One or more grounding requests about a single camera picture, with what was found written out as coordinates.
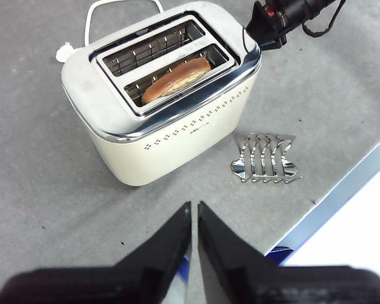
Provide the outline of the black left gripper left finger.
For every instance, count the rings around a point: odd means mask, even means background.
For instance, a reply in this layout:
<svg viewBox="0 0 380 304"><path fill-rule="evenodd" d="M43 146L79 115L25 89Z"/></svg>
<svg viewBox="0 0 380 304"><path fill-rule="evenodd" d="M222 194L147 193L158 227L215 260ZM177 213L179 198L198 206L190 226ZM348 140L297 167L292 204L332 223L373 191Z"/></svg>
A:
<svg viewBox="0 0 380 304"><path fill-rule="evenodd" d="M161 303L190 241L191 204L186 202L114 266L23 272L4 285L0 303Z"/></svg>

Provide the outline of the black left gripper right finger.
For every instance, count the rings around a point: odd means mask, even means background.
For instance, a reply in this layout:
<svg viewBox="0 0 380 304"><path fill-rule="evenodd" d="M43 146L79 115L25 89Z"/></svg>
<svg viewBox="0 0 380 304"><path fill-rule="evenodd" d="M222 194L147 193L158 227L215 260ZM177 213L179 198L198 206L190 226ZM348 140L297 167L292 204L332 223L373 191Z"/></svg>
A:
<svg viewBox="0 0 380 304"><path fill-rule="evenodd" d="M380 303L380 277L349 266L281 267L232 231L205 203L198 231L233 303Z"/></svg>

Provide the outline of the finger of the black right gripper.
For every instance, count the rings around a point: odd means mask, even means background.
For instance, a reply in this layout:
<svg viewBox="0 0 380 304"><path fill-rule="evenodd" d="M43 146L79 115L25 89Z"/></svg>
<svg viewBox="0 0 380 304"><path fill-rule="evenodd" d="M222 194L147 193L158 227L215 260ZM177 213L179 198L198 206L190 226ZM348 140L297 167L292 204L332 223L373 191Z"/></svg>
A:
<svg viewBox="0 0 380 304"><path fill-rule="evenodd" d="M270 49L272 44L270 15L259 1L253 5L251 20L246 26L246 31L258 43L260 49Z"/></svg>

